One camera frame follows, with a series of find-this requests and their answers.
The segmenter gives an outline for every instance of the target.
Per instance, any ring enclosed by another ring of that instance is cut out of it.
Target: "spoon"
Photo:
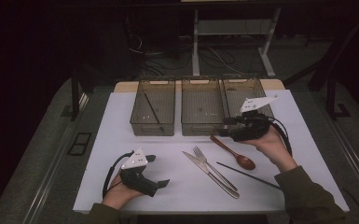
[[[225,144],[219,141],[215,136],[211,135],[210,139],[215,142],[218,146],[222,147],[223,149],[229,151],[234,157],[237,163],[245,170],[253,170],[255,169],[255,163],[251,161],[251,159],[235,153],[233,150],[231,150],[229,147],[227,147]]]

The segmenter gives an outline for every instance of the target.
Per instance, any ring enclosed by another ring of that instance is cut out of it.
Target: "table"
[[[344,211],[349,211],[291,92],[284,90],[279,80],[261,82],[267,96],[279,97],[270,106],[274,117],[285,125],[289,133],[293,156],[297,163],[304,167],[314,182],[333,194],[338,206]],[[241,169],[228,152],[209,140],[209,136],[181,135],[180,91],[176,93],[174,136],[134,136],[130,116],[136,86],[136,82],[118,83],[115,92],[111,93],[77,194],[73,208],[75,211],[88,213],[94,203],[99,203],[102,200],[102,189],[109,167],[119,156],[139,147],[145,154],[157,156],[154,162],[147,165],[144,176],[152,181],[171,181],[166,188],[159,189],[153,198],[144,196],[128,203],[122,209],[124,214],[266,214],[284,211],[283,194],[280,190],[215,165],[215,168],[238,188],[241,196],[239,199],[233,199],[183,155],[182,151],[193,154],[192,148],[198,146],[210,163],[220,161]],[[243,170],[245,173],[276,184],[274,176],[279,171],[264,155],[253,147],[235,143],[230,138],[219,139],[255,162],[256,168],[253,171]]]

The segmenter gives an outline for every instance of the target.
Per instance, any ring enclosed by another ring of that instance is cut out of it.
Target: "knife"
[[[182,151],[191,161],[193,161],[200,169],[207,174],[214,182],[216,182],[217,185],[220,186],[225,192],[227,192],[231,197],[238,199],[240,197],[240,194],[233,189],[229,188],[227,185],[223,184],[219,179],[216,178],[206,167],[206,164],[202,161],[200,161],[197,157],[188,154],[185,151]]]

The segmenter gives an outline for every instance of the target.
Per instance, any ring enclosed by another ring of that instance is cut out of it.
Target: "sleeve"
[[[112,207],[95,203],[84,224],[117,224],[120,212]]]
[[[283,190],[285,210],[296,224],[347,223],[333,195],[313,183],[301,166],[275,179]]]

